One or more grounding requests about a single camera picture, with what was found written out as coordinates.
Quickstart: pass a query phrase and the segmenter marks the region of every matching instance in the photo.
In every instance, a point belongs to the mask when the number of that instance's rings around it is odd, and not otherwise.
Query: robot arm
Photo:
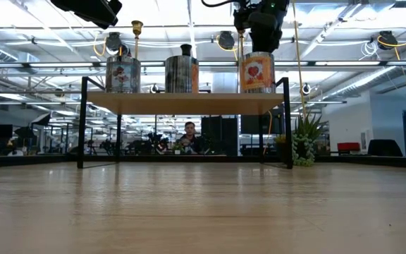
[[[249,0],[227,0],[219,4],[202,3],[207,7],[218,7],[229,3],[238,3],[234,11],[234,26],[238,31],[251,28],[253,52],[272,53],[280,45],[281,26],[288,12],[290,0],[261,0],[251,4]]]

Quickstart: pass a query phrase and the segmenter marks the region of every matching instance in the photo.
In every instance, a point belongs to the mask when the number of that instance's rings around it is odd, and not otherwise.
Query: black metal frame
[[[82,77],[80,118],[79,118],[80,125],[79,125],[79,138],[78,138],[78,156],[76,158],[77,166],[79,169],[84,168],[85,117],[86,117],[86,111],[87,111],[87,85],[88,85],[88,82],[91,82],[93,85],[96,85],[97,87],[99,87],[101,89],[104,89],[100,84],[93,81],[91,78]],[[289,79],[281,78],[276,83],[276,87],[278,87],[279,85],[283,85],[283,94],[284,94],[286,148],[288,150],[288,154],[287,154],[288,158],[286,159],[285,164],[288,169],[292,169],[293,158],[292,158],[292,140],[291,140],[291,125],[290,125]],[[259,124],[259,146],[262,147],[262,149],[264,149],[264,141],[263,141],[263,133],[262,133],[262,116],[258,116],[258,124]],[[111,157],[110,160],[113,161],[113,159],[115,159],[115,161],[117,163],[119,163],[121,161],[120,155],[121,155],[121,115],[118,115],[117,116],[116,153],[115,153],[115,157]],[[168,156],[166,156],[166,155],[161,155],[161,156],[156,156],[156,157],[157,158],[155,158],[155,159],[157,159],[157,161],[162,161],[162,162],[176,161],[176,157],[167,158]],[[151,161],[151,157],[143,157],[143,158],[145,158],[146,162]],[[185,161],[187,159],[185,157],[179,157],[179,158],[182,158],[183,161]],[[206,160],[211,161],[208,157],[202,157],[202,158],[205,158]],[[101,159],[106,161],[109,159],[109,157],[105,157],[104,159],[102,157]],[[96,157],[93,157],[90,160],[95,161],[98,159]],[[217,158],[217,161],[232,162],[233,158],[219,157],[219,158]],[[241,159],[240,161],[252,162],[251,159],[245,159],[245,160]],[[263,163],[265,163],[265,161],[266,160],[264,158],[264,153],[260,152],[257,162],[263,164]]]

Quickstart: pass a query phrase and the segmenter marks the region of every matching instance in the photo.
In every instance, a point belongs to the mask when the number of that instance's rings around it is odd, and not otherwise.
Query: cylindrical canister
[[[192,46],[181,45],[183,55],[166,60],[166,92],[198,93],[198,60],[190,56]]]
[[[129,56],[109,57],[106,92],[140,93],[140,62]]]
[[[240,64],[240,92],[275,93],[275,63],[273,54],[252,52]]]

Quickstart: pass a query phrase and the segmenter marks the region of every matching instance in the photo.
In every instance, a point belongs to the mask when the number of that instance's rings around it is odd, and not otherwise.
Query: potted plant
[[[173,144],[172,150],[175,152],[175,155],[180,155],[181,152],[184,152],[184,147],[183,145],[181,145],[181,143],[176,142],[175,144]]]
[[[281,162],[286,161],[288,151],[286,150],[286,135],[279,135],[273,139],[275,141],[276,154]]]
[[[314,141],[321,135],[319,128],[321,116],[309,120],[309,114],[299,115],[295,120],[296,129],[293,133],[293,161],[296,166],[310,167],[314,163]]]

